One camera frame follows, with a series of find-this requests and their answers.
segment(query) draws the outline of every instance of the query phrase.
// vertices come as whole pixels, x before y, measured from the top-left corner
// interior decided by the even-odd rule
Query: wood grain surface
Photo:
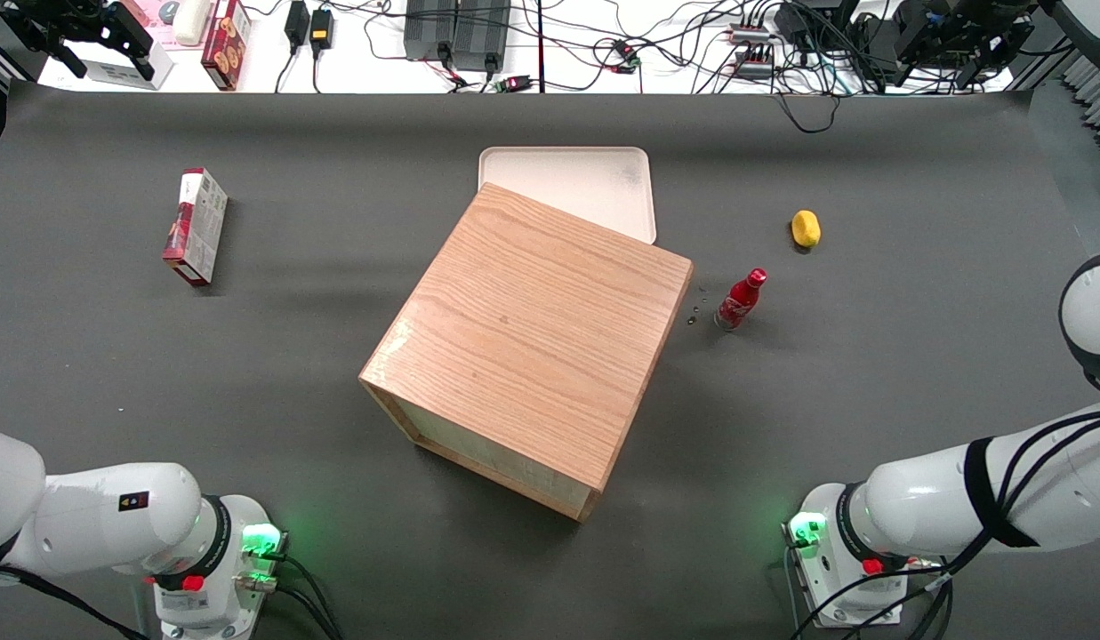
[[[600,492],[691,276],[688,258],[485,185],[360,378],[393,419],[389,396]]]

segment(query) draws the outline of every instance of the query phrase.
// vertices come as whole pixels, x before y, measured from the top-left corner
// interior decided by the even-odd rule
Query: cardboard box
[[[691,276],[688,258],[487,184],[360,380],[411,442],[583,520]]]
[[[211,284],[221,223],[229,198],[205,169],[185,169],[178,216],[170,225],[163,261],[193,286]]]
[[[221,90],[235,90],[249,44],[249,15],[240,0],[220,0],[213,5],[201,66]]]

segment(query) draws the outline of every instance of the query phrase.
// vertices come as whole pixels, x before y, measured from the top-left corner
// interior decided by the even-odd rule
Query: bottle label
[[[719,305],[719,320],[734,329],[744,321],[744,316],[748,315],[752,307],[752,304],[741,304],[739,300],[733,299],[732,296],[727,296],[724,304]]]

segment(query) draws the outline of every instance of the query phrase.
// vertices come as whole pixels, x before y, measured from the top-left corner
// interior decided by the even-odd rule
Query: white tray
[[[569,211],[644,243],[657,240],[648,154],[636,146],[491,146],[485,183]]]

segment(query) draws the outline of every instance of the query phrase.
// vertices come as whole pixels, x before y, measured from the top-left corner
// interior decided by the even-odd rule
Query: wooden crate
[[[688,258],[485,185],[360,380],[411,442],[585,520],[691,276]]]

